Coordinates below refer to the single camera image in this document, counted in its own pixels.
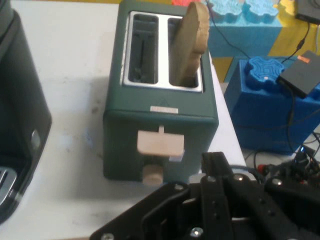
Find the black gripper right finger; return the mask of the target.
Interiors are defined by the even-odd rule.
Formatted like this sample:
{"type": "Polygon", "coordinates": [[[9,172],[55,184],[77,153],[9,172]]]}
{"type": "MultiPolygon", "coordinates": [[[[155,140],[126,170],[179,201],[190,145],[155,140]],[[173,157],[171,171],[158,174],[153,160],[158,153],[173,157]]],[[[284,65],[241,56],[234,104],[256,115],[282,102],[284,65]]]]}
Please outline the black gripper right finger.
{"type": "Polygon", "coordinates": [[[246,175],[233,173],[222,152],[202,154],[201,206],[206,240],[318,240],[291,220],[246,175]]]}

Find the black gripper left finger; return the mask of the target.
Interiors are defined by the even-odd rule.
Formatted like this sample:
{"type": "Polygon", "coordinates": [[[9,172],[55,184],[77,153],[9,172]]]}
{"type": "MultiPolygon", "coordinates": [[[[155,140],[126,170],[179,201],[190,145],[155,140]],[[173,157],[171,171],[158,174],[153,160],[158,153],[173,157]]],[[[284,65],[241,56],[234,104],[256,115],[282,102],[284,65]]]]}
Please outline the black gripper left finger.
{"type": "Polygon", "coordinates": [[[199,183],[167,183],[94,231],[91,240],[202,240],[199,183]]]}

